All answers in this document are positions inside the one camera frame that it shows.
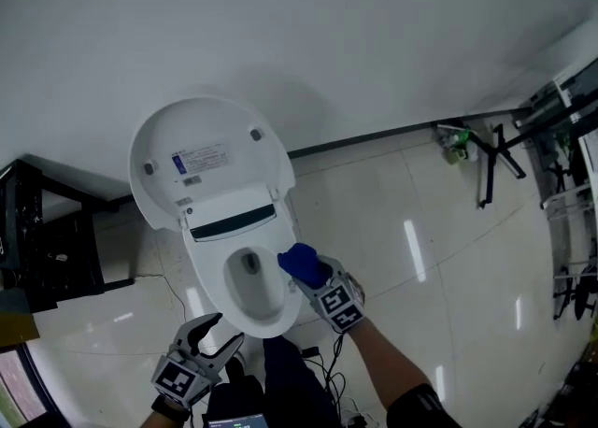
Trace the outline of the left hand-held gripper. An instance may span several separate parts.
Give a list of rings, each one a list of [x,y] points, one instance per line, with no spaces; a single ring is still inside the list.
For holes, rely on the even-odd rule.
[[[159,394],[190,409],[221,382],[220,371],[245,340],[245,335],[239,333],[215,353],[200,353],[200,342],[221,318],[220,312],[209,313],[179,327],[173,344],[161,356],[151,378]]]

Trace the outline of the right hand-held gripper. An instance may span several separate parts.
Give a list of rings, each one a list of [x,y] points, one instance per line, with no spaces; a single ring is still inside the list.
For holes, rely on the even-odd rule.
[[[345,333],[365,318],[361,291],[337,259],[320,255],[319,266],[330,277],[323,285],[313,289],[301,279],[291,277],[289,291],[301,291],[322,319],[338,333]]]

